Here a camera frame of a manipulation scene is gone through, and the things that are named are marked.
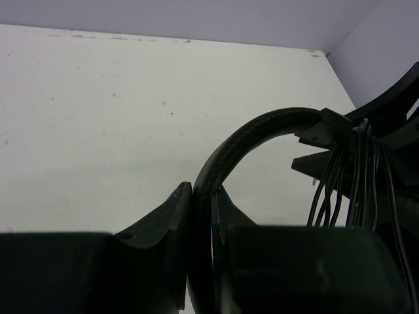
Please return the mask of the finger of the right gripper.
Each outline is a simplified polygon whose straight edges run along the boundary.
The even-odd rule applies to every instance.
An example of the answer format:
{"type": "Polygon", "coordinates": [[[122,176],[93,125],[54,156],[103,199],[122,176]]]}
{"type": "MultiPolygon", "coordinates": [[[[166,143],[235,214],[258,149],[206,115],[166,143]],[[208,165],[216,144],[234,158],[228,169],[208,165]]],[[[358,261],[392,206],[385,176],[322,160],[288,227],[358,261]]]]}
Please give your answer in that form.
{"type": "MultiPolygon", "coordinates": [[[[319,152],[295,158],[292,161],[291,169],[309,177],[321,179],[331,155],[332,152],[319,152]]],[[[347,152],[343,152],[342,157],[345,161],[343,181],[350,183],[354,175],[354,162],[348,161],[350,155],[347,152]]]]}
{"type": "Polygon", "coordinates": [[[383,94],[345,117],[352,122],[366,118],[372,135],[392,150],[418,150],[418,111],[407,118],[417,101],[418,63],[415,63],[383,94]]]}

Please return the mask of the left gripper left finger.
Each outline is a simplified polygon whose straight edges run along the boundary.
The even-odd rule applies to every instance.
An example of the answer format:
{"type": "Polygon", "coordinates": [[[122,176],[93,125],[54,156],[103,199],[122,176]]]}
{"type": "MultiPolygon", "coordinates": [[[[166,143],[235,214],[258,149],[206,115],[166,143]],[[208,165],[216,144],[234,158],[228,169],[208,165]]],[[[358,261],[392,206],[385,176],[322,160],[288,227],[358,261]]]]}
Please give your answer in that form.
{"type": "Polygon", "coordinates": [[[184,309],[191,196],[191,184],[182,182],[156,209],[115,234],[113,257],[126,308],[184,309]]]}

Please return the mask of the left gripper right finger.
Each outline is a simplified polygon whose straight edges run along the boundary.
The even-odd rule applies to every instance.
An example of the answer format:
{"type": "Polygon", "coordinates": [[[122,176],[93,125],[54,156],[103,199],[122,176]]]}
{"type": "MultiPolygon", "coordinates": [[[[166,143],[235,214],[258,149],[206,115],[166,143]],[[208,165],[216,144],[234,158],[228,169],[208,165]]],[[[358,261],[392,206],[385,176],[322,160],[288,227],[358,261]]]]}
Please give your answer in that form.
{"type": "Polygon", "coordinates": [[[213,268],[215,313],[221,313],[221,279],[228,228],[257,224],[234,205],[223,186],[211,196],[211,257],[213,268]]]}

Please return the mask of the black headphones with cable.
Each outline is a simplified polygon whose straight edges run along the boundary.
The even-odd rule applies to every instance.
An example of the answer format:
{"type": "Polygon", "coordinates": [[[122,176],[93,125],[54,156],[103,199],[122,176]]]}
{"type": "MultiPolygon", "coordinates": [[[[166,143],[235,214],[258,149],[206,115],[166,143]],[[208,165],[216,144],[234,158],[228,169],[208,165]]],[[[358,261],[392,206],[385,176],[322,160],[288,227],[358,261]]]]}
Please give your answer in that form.
{"type": "Polygon", "coordinates": [[[215,313],[211,196],[264,142],[293,134],[329,148],[305,226],[228,228],[221,313],[417,313],[418,150],[392,150],[369,121],[329,109],[259,116],[227,138],[195,182],[188,286],[197,313],[215,313]],[[354,162],[350,183],[345,161],[354,162]]]}

